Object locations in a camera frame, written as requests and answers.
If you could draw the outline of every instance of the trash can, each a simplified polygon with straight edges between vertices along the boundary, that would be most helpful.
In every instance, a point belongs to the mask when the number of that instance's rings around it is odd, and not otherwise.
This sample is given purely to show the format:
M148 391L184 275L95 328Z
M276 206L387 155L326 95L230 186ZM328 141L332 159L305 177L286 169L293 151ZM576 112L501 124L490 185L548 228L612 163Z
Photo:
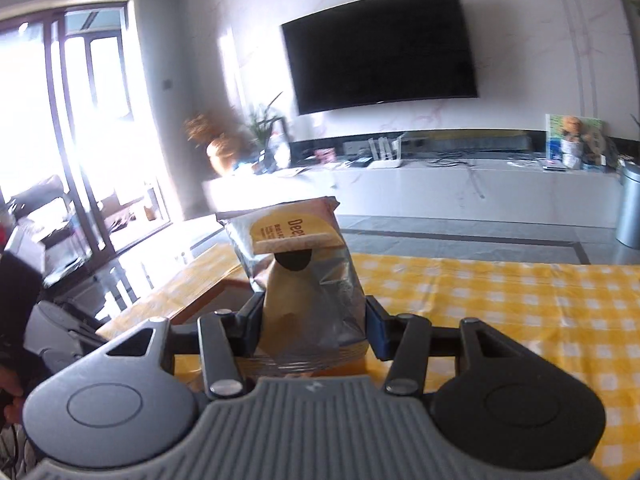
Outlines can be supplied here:
M640 167L627 163L620 180L623 190L616 238L628 247L640 249Z

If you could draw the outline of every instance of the wall-mounted flat screen tv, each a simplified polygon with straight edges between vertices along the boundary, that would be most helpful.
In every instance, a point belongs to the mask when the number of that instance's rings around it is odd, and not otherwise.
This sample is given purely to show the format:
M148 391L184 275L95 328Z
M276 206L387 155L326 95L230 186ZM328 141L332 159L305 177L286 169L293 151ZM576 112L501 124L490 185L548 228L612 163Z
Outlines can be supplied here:
M460 0L360 0L282 31L300 114L478 97Z

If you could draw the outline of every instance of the yellow and white gingham cloth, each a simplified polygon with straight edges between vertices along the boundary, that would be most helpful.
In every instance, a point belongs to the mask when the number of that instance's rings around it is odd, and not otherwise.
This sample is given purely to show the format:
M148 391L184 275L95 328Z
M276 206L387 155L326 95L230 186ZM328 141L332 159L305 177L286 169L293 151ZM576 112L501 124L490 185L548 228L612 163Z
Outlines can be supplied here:
M587 383L607 412L593 463L612 480L640 469L640 266L353 259L365 292L390 314L435 326L477 317ZM380 378L387 365L368 355L367 370ZM452 359L431 359L427 389L453 375Z

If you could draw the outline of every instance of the tablecloth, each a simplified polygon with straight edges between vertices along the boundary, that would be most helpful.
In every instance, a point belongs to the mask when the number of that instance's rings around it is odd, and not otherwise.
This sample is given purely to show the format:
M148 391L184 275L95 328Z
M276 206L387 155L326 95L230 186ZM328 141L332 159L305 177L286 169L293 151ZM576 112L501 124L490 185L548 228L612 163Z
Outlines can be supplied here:
M607 412L594 464L612 480L627 480L640 468L640 266L374 254L353 260L365 292L391 314L413 312L435 326L478 317L587 383ZM113 336L150 316L172 317L194 290L241 274L231 247L217 245L102 332ZM371 352L366 365L377 381L388 369ZM453 374L453 359L430 359L426 388L437 389Z

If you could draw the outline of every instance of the yellow label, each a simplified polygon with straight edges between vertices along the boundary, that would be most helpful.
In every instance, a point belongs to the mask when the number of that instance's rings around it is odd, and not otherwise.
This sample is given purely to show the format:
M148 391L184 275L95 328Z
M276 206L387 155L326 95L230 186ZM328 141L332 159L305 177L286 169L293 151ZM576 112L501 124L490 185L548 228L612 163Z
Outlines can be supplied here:
M275 211L263 216L251 227L250 235L254 247L256 242L292 238L318 240L318 248L343 244L340 235L327 222L315 215L295 211Z

